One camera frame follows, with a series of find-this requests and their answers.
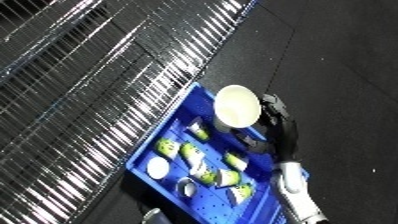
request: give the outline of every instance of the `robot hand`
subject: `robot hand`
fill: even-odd
[[[271,178],[274,195],[290,224],[329,223],[308,194],[307,182],[298,162],[275,165]]]
[[[260,100],[260,124],[268,128],[267,137],[274,144],[275,162],[271,187],[278,198],[288,223],[329,223],[308,194],[300,163],[295,161],[298,131],[285,104],[276,96],[264,95]]]

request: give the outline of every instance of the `recyclable item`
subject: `recyclable item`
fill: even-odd
[[[232,205],[237,206],[250,198],[254,194],[254,189],[251,184],[243,184],[231,187],[227,191],[228,199]]]
[[[170,160],[174,160],[180,150],[181,144],[167,138],[160,138],[156,142],[156,151]]]
[[[217,170],[216,185],[217,187],[228,187],[240,183],[240,174],[233,170]]]
[[[203,123],[201,117],[196,117],[189,125],[188,130],[190,130],[198,139],[202,141],[208,141],[210,139],[209,130]]]
[[[147,173],[152,179],[160,180],[167,176],[169,171],[170,165],[167,160],[162,157],[154,157],[148,162]]]
[[[205,157],[205,154],[190,142],[182,144],[180,154],[190,168],[199,166]]]
[[[228,164],[230,167],[243,172],[247,168],[247,165],[249,163],[249,158],[242,153],[237,153],[237,152],[226,152],[224,154],[223,160],[226,164]]]
[[[216,173],[202,161],[198,166],[193,167],[189,174],[205,185],[214,185]]]
[[[154,208],[144,215],[141,224],[172,224],[172,223],[159,208]]]
[[[258,120],[261,114],[260,101],[248,88],[230,85],[222,88],[214,99],[214,126],[228,133],[231,128],[246,128]]]
[[[195,182],[189,177],[183,177],[177,182],[176,190],[182,197],[191,198],[196,194]]]

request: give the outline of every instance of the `cup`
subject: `cup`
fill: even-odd
[[[187,127],[198,139],[208,141],[210,139],[209,131],[203,124],[201,117],[196,117]]]
[[[144,215],[141,224],[172,224],[172,223],[159,208],[154,208]]]
[[[170,165],[166,159],[162,157],[154,157],[149,160],[146,170],[152,179],[160,180],[167,176],[170,171]]]
[[[189,174],[205,185],[213,185],[216,180],[216,173],[214,173],[204,161],[198,166],[193,167],[189,171]]]
[[[253,196],[254,189],[251,184],[243,184],[231,187],[227,191],[228,199],[232,205],[236,206]]]
[[[223,159],[226,164],[240,172],[245,171],[249,163],[247,156],[237,152],[226,152]]]
[[[214,126],[228,133],[231,128],[246,128],[253,125],[261,114],[257,96],[248,88],[230,85],[222,88],[214,99]]]
[[[191,178],[183,177],[177,182],[176,190],[180,196],[191,198],[196,194],[197,187]]]
[[[180,154],[190,168],[199,166],[205,157],[205,154],[190,142],[182,144]]]
[[[217,187],[229,187],[240,183],[240,174],[233,170],[217,170],[216,185]]]
[[[174,160],[180,150],[181,144],[171,139],[160,138],[156,142],[156,151],[170,160]]]

